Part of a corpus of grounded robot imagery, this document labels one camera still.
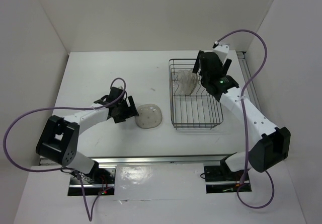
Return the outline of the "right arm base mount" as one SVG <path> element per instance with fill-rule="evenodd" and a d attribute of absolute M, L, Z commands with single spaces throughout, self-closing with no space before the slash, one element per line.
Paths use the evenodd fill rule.
<path fill-rule="evenodd" d="M 200 174 L 200 177 L 205 180 L 206 193 L 233 193 L 237 192 L 240 188 L 240 192 L 251 192 L 250 178 L 247 174 L 245 182 L 241 185 L 239 183 L 244 171 L 239 170 L 232 172 L 226 164 L 226 159 L 232 156 L 227 155 L 220 160 L 219 165 L 204 166 L 204 172 Z"/>

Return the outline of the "clear plate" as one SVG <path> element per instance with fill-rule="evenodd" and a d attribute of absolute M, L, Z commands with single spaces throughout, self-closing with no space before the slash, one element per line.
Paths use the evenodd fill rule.
<path fill-rule="evenodd" d="M 192 71 L 188 72 L 188 79 L 187 79 L 187 95 L 191 95 L 196 86 L 198 85 L 198 75 L 193 73 Z"/>
<path fill-rule="evenodd" d="M 135 123 L 142 129 L 158 127 L 163 120 L 162 111 L 156 104 L 140 105 L 137 112 L 139 115 L 135 117 Z"/>
<path fill-rule="evenodd" d="M 184 70 L 185 71 L 185 73 L 186 73 L 186 78 L 185 78 L 185 89 L 184 89 L 184 94 L 181 94 L 181 96 L 184 96 L 184 95 L 187 95 L 186 93 L 187 93 L 187 79 L 188 79 L 188 72 L 190 71 L 190 70 Z"/>
<path fill-rule="evenodd" d="M 186 78 L 185 71 L 182 69 L 179 70 L 176 76 L 177 89 L 175 90 L 175 96 L 180 96 L 181 94 L 184 94 L 185 78 Z"/>

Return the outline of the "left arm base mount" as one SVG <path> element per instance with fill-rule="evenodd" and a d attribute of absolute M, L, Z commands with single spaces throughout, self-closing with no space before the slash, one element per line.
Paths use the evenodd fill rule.
<path fill-rule="evenodd" d="M 86 196 L 97 196 L 99 192 L 102 192 L 101 195 L 103 196 L 114 195 L 116 167 L 108 166 L 104 168 L 104 170 L 106 173 L 99 174 L 96 180 L 89 178 L 83 173 L 79 173 Z M 67 195 L 82 196 L 81 181 L 79 180 L 77 173 L 63 168 L 61 168 L 60 171 L 70 176 Z"/>

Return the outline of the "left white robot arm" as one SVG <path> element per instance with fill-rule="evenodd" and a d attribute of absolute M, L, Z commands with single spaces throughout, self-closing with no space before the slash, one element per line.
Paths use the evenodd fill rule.
<path fill-rule="evenodd" d="M 138 116 L 133 98 L 121 98 L 112 104 L 114 98 L 105 95 L 96 100 L 90 110 L 83 110 L 69 116 L 53 115 L 48 118 L 36 146 L 36 153 L 63 167 L 79 173 L 88 183 L 101 180 L 111 181 L 110 172 L 99 167 L 99 163 L 77 151 L 79 136 L 89 128 L 110 118 L 115 123 Z"/>

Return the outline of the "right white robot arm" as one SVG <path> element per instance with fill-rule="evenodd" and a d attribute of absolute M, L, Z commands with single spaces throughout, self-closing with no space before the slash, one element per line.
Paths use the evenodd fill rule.
<path fill-rule="evenodd" d="M 219 173 L 225 180 L 232 179 L 237 171 L 244 169 L 262 173 L 285 160 L 291 140 L 288 128 L 279 128 L 266 118 L 244 95 L 237 81 L 227 75 L 230 64 L 230 59 L 221 62 L 215 52 L 199 51 L 193 68 L 207 93 L 226 107 L 246 129 L 245 151 L 221 160 Z"/>

